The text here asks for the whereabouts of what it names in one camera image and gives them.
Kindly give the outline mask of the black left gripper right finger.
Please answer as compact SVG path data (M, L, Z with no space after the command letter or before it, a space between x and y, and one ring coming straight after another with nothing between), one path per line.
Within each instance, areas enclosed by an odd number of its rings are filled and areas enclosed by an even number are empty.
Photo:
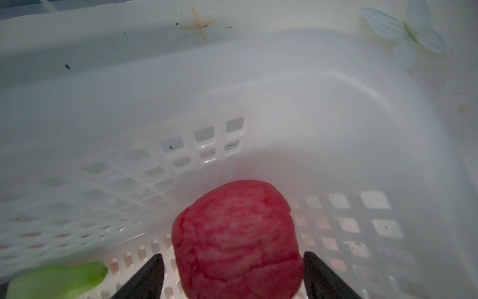
M315 253L304 253L304 286L309 299L361 299Z

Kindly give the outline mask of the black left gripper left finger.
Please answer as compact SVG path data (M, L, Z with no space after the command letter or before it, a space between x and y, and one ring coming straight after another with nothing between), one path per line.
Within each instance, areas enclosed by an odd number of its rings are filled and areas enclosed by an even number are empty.
M164 278L163 256L155 254L113 295L112 299L160 299Z

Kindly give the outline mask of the pink cracked ball food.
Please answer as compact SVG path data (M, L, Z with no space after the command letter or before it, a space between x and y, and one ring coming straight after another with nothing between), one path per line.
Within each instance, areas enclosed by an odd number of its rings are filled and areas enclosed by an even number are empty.
M224 184L183 210L172 242L190 299L290 299L304 277L291 208L271 184Z

